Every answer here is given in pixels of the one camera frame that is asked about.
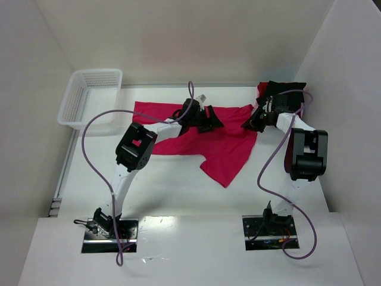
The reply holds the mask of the crimson red t shirt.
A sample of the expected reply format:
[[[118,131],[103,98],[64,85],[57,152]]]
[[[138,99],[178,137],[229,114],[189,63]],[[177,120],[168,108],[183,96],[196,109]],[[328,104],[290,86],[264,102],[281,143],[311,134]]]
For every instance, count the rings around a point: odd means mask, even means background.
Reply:
[[[241,125],[249,119],[254,107],[214,107],[224,124],[212,132],[200,133],[197,128],[178,138],[155,144],[153,154],[164,156],[201,155],[205,161],[200,169],[211,179],[227,188],[248,161],[257,140],[257,133]]]

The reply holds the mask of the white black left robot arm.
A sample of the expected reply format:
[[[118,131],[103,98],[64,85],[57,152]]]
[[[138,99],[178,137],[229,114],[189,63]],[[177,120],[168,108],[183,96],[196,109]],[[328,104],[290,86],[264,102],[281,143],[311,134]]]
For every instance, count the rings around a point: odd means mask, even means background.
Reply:
[[[111,198],[106,199],[93,216],[104,235],[113,237],[117,232],[130,185],[138,171],[148,164],[156,144],[178,138],[190,128],[206,133],[224,126],[212,106],[203,106],[204,99],[204,95],[195,100],[188,98],[168,119],[148,125],[133,122],[128,127],[115,149],[117,170],[110,183]]]

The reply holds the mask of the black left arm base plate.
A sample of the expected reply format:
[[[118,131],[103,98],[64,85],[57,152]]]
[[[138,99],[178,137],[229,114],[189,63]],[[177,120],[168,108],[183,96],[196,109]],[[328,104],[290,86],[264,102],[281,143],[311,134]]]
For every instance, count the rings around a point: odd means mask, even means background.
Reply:
[[[135,253],[138,238],[137,219],[121,218],[118,223],[118,235],[123,253]],[[81,253],[117,253],[118,246],[115,235],[105,236],[92,219],[88,219],[83,237]]]

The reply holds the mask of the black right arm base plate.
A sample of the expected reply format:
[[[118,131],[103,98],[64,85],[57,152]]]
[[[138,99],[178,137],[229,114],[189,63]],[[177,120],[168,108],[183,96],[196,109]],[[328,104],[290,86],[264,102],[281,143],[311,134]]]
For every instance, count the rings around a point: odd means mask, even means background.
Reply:
[[[246,251],[281,250],[299,248],[295,223],[291,217],[289,224],[263,225],[263,216],[242,216],[243,234]]]

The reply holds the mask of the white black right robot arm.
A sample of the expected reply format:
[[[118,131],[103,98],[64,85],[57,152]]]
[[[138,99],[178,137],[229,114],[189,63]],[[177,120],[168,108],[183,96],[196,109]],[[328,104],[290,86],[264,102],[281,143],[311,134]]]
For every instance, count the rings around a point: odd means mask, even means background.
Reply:
[[[307,125],[302,119],[305,92],[300,89],[257,98],[257,108],[242,127],[263,132],[265,127],[274,126],[284,133],[276,147],[280,151],[287,145],[284,158],[285,181],[278,192],[275,203],[268,203],[263,212],[261,230],[269,233],[291,225],[295,203],[302,192],[322,176],[327,166],[328,134]]]

